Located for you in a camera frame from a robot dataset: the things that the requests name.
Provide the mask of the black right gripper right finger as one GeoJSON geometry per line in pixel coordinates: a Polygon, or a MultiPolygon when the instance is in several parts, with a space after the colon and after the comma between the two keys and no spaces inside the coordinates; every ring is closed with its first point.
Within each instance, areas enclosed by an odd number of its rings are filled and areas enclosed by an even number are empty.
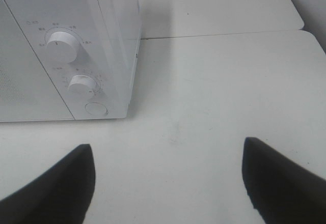
{"type": "Polygon", "coordinates": [[[245,139],[241,172],[265,223],[325,223],[325,179],[260,139],[245,139]]]}

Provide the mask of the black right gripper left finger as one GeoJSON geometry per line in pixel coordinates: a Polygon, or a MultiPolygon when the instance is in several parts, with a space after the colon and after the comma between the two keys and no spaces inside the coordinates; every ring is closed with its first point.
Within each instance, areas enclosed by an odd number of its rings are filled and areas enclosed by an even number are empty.
{"type": "Polygon", "coordinates": [[[83,223],[95,191],[92,148],[81,144],[1,200],[1,223],[83,223]]]}

